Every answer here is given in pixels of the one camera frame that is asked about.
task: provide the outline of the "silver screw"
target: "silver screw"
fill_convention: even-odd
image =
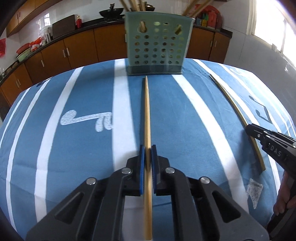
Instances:
[[[207,178],[207,177],[202,177],[200,179],[200,181],[203,183],[203,184],[209,184],[210,183],[210,180]]]
[[[167,167],[167,168],[165,169],[165,172],[168,173],[168,174],[172,174],[172,173],[175,172],[175,169],[172,168],[172,167]]]
[[[130,174],[131,173],[131,169],[128,167],[124,167],[123,169],[121,169],[121,172],[123,174]]]
[[[88,184],[88,185],[93,185],[95,183],[96,183],[96,179],[93,177],[90,177],[86,180],[86,184]]]

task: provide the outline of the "white stripe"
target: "white stripe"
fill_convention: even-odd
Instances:
[[[246,195],[242,176],[221,127],[203,99],[198,95],[185,77],[182,75],[173,75],[173,77],[187,95],[210,135],[228,180],[232,198],[246,212],[249,212],[248,197]]]
[[[250,95],[258,102],[258,103],[260,103],[260,104],[262,104],[262,105],[264,105],[263,103],[262,103],[262,101],[254,94],[254,92],[240,79],[240,78],[238,78],[234,73],[232,73],[227,67],[225,67],[223,64],[219,64],[219,65],[221,65],[222,67],[223,67],[223,69],[225,69],[233,78],[235,78],[249,93],[250,93]],[[272,102],[269,102],[271,105],[272,105],[272,107],[274,108],[274,110],[276,111],[276,113],[278,114],[278,116],[281,118],[281,120],[283,121],[283,123],[285,124],[285,126],[286,126],[286,129],[287,129],[287,131],[288,131],[288,134],[289,134],[289,136],[291,136],[290,135],[290,131],[289,131],[289,128],[288,128],[288,126],[287,126],[287,123],[286,123],[286,121],[284,120],[284,118],[282,117],[282,115],[281,115],[281,113],[278,111],[278,109],[274,106],[274,104],[272,103]],[[278,124],[275,122],[275,120],[274,120],[274,118],[273,118],[273,116],[271,115],[271,113],[270,112],[268,112],[269,113],[269,117],[270,117],[270,119],[271,119],[271,121],[272,121],[272,123],[274,124],[274,126],[276,127],[276,129],[277,129],[277,131],[278,132],[280,132],[281,133],[281,129],[280,129],[280,127],[278,126]]]
[[[265,89],[268,89],[268,91],[270,91],[270,92],[272,92],[254,73],[252,73],[252,72],[249,72],[248,71],[248,73],[249,74],[251,74],[253,77],[255,77],[257,80],[258,80],[258,82],[256,82],[256,83],[254,83],[253,82],[253,79],[252,78],[250,78],[251,80],[252,80],[252,82],[253,82],[253,84],[255,85],[255,84],[257,84],[257,83],[260,83],[261,85],[262,85],[262,87],[264,87]],[[293,130],[293,133],[294,133],[294,136],[295,136],[295,138],[296,138],[296,132],[295,132],[295,126],[294,126],[294,124],[293,124],[293,120],[292,120],[292,118],[291,118],[291,116],[290,116],[290,114],[288,113],[288,111],[286,110],[286,108],[283,106],[283,104],[280,102],[280,100],[275,96],[275,94],[274,93],[272,93],[272,95],[269,95],[269,96],[266,96],[265,95],[265,92],[261,89],[261,88],[258,88],[258,90],[260,91],[260,93],[262,94],[262,95],[264,95],[265,96],[265,98],[267,98],[267,99],[270,99],[270,97],[272,97],[278,104],[279,104],[279,107],[281,108],[281,111],[285,114],[285,116],[287,117],[287,119],[289,120],[289,122],[290,122],[290,125],[291,125],[291,127],[292,127],[292,130]]]
[[[57,103],[52,111],[52,114],[47,122],[41,146],[37,157],[37,170],[35,177],[35,211],[37,222],[39,222],[46,215],[46,182],[47,182],[47,168],[48,159],[52,149],[54,135],[62,115],[62,111],[69,98],[69,95],[76,83],[83,67],[77,68],[72,73],[70,79],[66,83]]]
[[[254,123],[256,125],[259,125],[257,119],[255,118],[253,113],[250,111],[250,109],[247,107],[245,102],[229,87],[228,84],[226,84],[220,78],[220,76],[218,76],[214,71],[212,71],[210,68],[208,68],[200,60],[194,59],[194,61],[197,62],[202,68],[204,68],[205,71],[207,71],[209,74],[211,74],[226,89],[226,91],[231,95],[231,97],[240,105],[240,107],[242,108],[242,110],[245,112],[245,114],[248,116],[248,118],[251,120],[252,123]],[[274,176],[274,182],[275,182],[275,185],[276,185],[276,192],[278,193],[279,192],[279,187],[281,185],[280,179],[279,179],[279,173],[278,173],[278,170],[277,170],[277,167],[276,167],[275,160],[271,156],[268,156],[268,158],[269,158],[272,173],[273,173],[273,176]]]
[[[7,127],[9,126],[9,123],[11,122],[11,119],[13,118],[13,116],[14,116],[14,114],[15,114],[17,108],[19,107],[20,103],[22,102],[23,98],[24,98],[25,95],[28,93],[28,91],[29,91],[30,88],[28,88],[28,89],[25,91],[25,93],[22,95],[22,97],[20,98],[19,102],[18,102],[17,105],[15,106],[13,112],[11,113],[11,116],[9,117],[9,120],[8,120],[8,122],[7,122],[7,124],[6,124],[5,128],[4,128],[4,131],[3,131],[3,134],[2,134],[2,137],[1,137],[1,140],[0,140],[0,149],[1,149],[1,146],[2,146],[3,137],[4,137],[5,133],[6,133]]]
[[[28,119],[28,116],[30,115],[31,110],[33,109],[36,101],[38,100],[40,93],[42,92],[42,90],[45,88],[45,86],[47,85],[47,83],[43,84],[40,89],[37,91],[37,93],[35,94],[34,98],[32,99],[18,129],[17,132],[15,134],[15,138],[13,140],[13,144],[10,150],[10,154],[9,154],[9,158],[8,158],[8,165],[7,165],[7,175],[6,175],[6,200],[7,200],[7,207],[8,207],[8,214],[9,214],[9,218],[10,218],[10,223],[13,226],[13,228],[16,230],[15,227],[15,222],[13,219],[13,214],[12,214],[12,205],[11,205],[11,196],[10,196],[10,180],[11,180],[11,172],[12,172],[12,165],[13,165],[13,159],[15,156],[15,149],[17,146],[17,142],[18,139],[20,137],[20,134],[22,132],[22,129]]]
[[[129,158],[138,155],[124,59],[115,60],[112,126],[113,166],[114,170],[118,170],[126,166]],[[139,228],[139,221],[134,218],[144,219],[143,198],[127,196],[124,208],[122,222],[124,240],[144,240],[143,227]]]

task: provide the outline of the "triangular cutout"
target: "triangular cutout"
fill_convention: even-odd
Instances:
[[[212,193],[217,204],[222,220],[229,223],[241,216],[240,212],[231,205],[218,191]]]
[[[77,193],[54,217],[64,223],[71,224],[83,196],[82,192]]]

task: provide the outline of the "white musical note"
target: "white musical note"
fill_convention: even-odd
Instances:
[[[77,112],[76,110],[69,110],[61,117],[61,125],[69,125],[77,122],[87,121],[97,119],[95,129],[97,132],[103,131],[104,127],[106,130],[112,129],[111,118],[112,112],[103,112],[92,115],[86,115],[75,118]]]

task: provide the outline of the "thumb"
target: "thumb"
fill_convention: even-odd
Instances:
[[[296,196],[294,196],[288,203],[287,203],[287,208],[293,208],[296,207]]]

